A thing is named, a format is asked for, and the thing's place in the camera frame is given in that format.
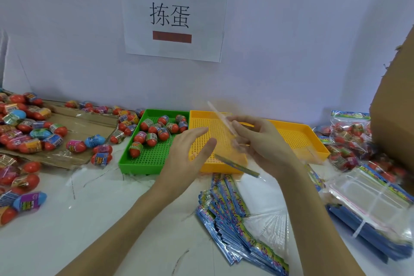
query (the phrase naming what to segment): right hand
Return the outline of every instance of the right hand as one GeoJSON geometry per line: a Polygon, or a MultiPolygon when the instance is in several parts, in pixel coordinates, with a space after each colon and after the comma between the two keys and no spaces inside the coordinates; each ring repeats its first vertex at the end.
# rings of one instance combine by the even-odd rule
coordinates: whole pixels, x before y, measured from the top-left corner
{"type": "Polygon", "coordinates": [[[227,118],[237,134],[236,140],[241,145],[249,145],[247,153],[268,174],[276,179],[285,174],[299,161],[290,146],[268,120],[252,116],[230,116],[227,118]],[[253,125],[247,127],[240,124],[246,122],[253,125]]]}

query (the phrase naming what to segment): forearm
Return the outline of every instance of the forearm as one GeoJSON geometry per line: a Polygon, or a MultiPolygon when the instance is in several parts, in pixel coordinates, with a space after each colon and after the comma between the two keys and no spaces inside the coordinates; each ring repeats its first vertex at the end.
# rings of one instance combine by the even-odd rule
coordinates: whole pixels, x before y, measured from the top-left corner
{"type": "Polygon", "coordinates": [[[146,226],[167,205],[166,197],[148,190],[115,225],[57,276],[112,276],[146,226]]]}
{"type": "Polygon", "coordinates": [[[305,275],[364,275],[342,241],[305,168],[294,163],[278,179],[305,275]]]}

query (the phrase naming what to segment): white table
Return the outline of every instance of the white table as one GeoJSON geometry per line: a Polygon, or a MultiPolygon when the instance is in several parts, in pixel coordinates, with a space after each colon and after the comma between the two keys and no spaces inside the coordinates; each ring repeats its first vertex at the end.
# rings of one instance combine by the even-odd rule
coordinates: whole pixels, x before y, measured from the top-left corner
{"type": "MultiPolygon", "coordinates": [[[[48,194],[46,203],[36,213],[0,227],[0,275],[53,276],[125,214],[155,179],[121,174],[115,162],[125,145],[114,147],[114,162],[104,170],[89,164],[74,173],[50,168],[40,174],[38,189],[48,194]]],[[[199,192],[209,185],[210,177],[197,179],[163,210],[134,244],[116,275],[269,275],[244,261],[229,266],[210,240],[193,214],[199,192]]],[[[352,239],[347,229],[335,224],[367,275],[412,275],[413,258],[386,265],[352,239]]],[[[294,237],[289,240],[289,253],[290,275],[302,275],[294,237]]]]}

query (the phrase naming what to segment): brown cardboard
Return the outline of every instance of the brown cardboard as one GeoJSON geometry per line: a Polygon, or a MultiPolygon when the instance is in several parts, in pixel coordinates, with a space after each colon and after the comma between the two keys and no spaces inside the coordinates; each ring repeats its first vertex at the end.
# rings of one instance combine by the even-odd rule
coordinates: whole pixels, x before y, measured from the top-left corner
{"type": "Polygon", "coordinates": [[[375,143],[414,171],[414,28],[398,52],[370,107],[375,143]]]}
{"type": "Polygon", "coordinates": [[[117,127],[118,118],[111,114],[85,112],[79,109],[53,105],[47,101],[44,101],[44,107],[52,110],[52,116],[47,121],[61,124],[68,129],[68,134],[63,138],[63,144],[53,151],[41,151],[35,154],[23,154],[17,151],[9,151],[6,148],[0,148],[0,153],[36,160],[65,169],[73,169],[88,163],[93,155],[92,149],[89,148],[83,153],[71,153],[66,149],[66,142],[70,140],[84,141],[87,137],[95,134],[108,138],[117,127]]]}

